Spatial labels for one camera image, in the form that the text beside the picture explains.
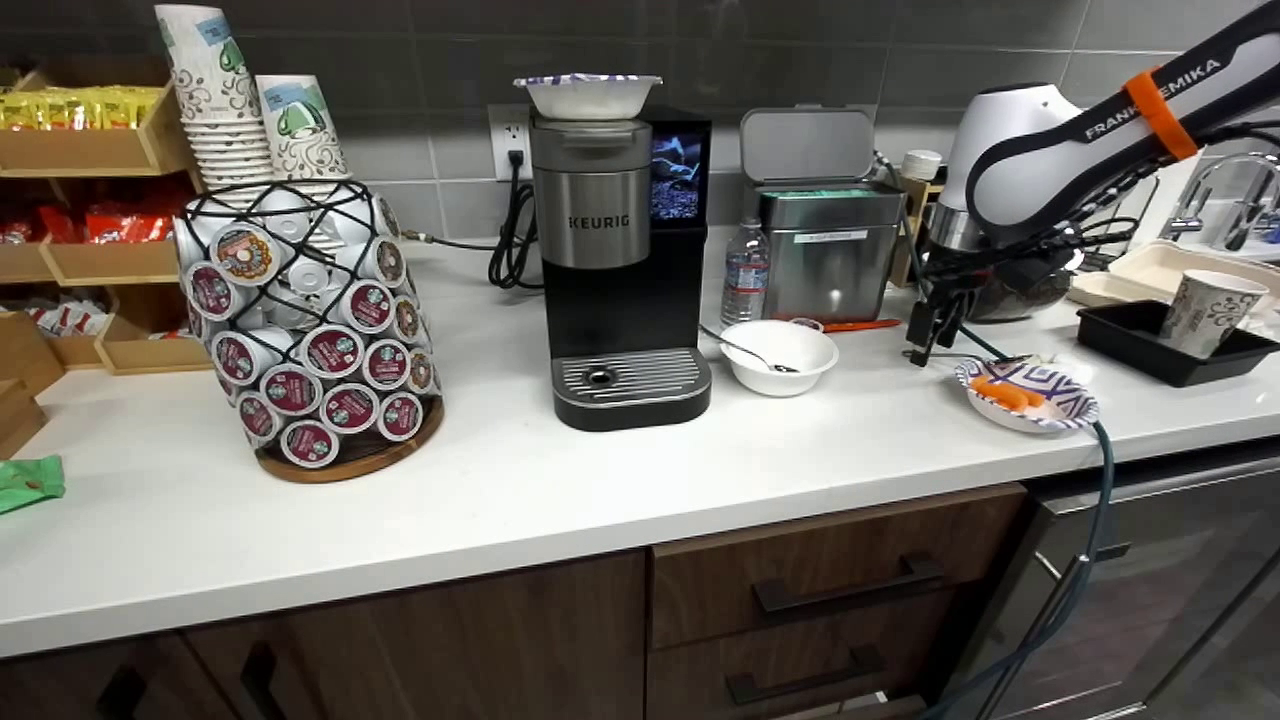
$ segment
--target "coffee machine drip tray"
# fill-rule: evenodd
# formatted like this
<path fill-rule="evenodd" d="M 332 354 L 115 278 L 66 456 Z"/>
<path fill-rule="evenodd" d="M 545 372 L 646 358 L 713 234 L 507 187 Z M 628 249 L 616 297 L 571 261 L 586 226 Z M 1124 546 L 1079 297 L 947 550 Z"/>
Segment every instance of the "coffee machine drip tray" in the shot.
<path fill-rule="evenodd" d="M 556 416 L 571 429 L 680 426 L 709 407 L 713 372 L 694 347 L 556 358 Z"/>

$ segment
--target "green napkin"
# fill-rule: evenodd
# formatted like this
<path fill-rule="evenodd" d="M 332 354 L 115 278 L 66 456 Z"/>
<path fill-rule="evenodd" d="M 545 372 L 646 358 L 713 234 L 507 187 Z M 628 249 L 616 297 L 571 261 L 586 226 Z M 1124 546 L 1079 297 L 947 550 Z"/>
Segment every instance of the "green napkin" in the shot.
<path fill-rule="evenodd" d="M 0 459 L 0 515 L 66 498 L 66 459 L 39 456 L 39 459 Z"/>

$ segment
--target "robotic arm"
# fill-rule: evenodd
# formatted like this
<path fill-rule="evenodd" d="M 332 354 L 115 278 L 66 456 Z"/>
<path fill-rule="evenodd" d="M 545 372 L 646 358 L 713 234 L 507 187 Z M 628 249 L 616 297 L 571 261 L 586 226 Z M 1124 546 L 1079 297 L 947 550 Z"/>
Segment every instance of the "robotic arm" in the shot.
<path fill-rule="evenodd" d="M 910 340 L 928 366 L 952 345 L 991 274 L 1046 274 L 1079 249 L 1084 220 L 1149 171 L 1200 144 L 1252 133 L 1232 124 L 1280 95 L 1280 0 L 1262 5 L 1191 53 L 1140 71 L 1124 94 L 1079 112 L 1052 85 L 997 90 L 967 104 L 918 265 L 922 304 Z"/>

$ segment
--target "coffee maker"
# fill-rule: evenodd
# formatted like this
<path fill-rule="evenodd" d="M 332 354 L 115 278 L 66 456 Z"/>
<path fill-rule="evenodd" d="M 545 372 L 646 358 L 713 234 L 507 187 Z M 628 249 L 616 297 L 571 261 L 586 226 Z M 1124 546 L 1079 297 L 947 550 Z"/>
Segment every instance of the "coffee maker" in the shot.
<path fill-rule="evenodd" d="M 713 124 L 538 121 L 556 416 L 571 429 L 680 426 L 709 407 L 697 354 Z"/>

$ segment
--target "cabinet handle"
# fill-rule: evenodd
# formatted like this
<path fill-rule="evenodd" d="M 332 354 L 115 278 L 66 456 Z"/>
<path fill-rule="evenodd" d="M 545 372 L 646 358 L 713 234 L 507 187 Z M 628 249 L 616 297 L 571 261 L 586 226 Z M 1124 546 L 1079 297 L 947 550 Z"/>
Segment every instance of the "cabinet handle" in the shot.
<path fill-rule="evenodd" d="M 784 580 L 761 580 L 754 585 L 754 596 L 761 618 L 790 618 L 790 614 L 814 614 L 829 604 L 879 604 L 879 602 L 912 596 L 922 588 L 935 588 L 947 580 L 928 552 L 910 552 L 896 564 L 900 564 L 900 576 L 884 585 L 829 588 L 829 593 L 799 596 Z"/>
<path fill-rule="evenodd" d="M 761 688 L 754 673 L 736 673 L 736 678 L 723 678 L 723 693 L 727 693 L 727 704 L 743 709 L 743 704 L 763 704 L 763 699 L 847 684 L 847 682 L 868 682 L 868 688 L 875 688 L 875 678 L 879 678 L 879 655 L 871 650 L 853 650 L 847 664 L 837 673 L 799 678 L 772 688 Z"/>
<path fill-rule="evenodd" d="M 271 644 L 258 640 L 243 655 L 240 684 L 243 684 L 258 716 L 285 720 L 285 709 L 271 693 L 271 682 L 277 682 L 277 654 L 271 654 Z"/>
<path fill-rule="evenodd" d="M 146 704 L 148 682 L 146 673 L 121 664 L 110 688 L 96 697 L 101 720 L 132 720 L 132 711 Z"/>

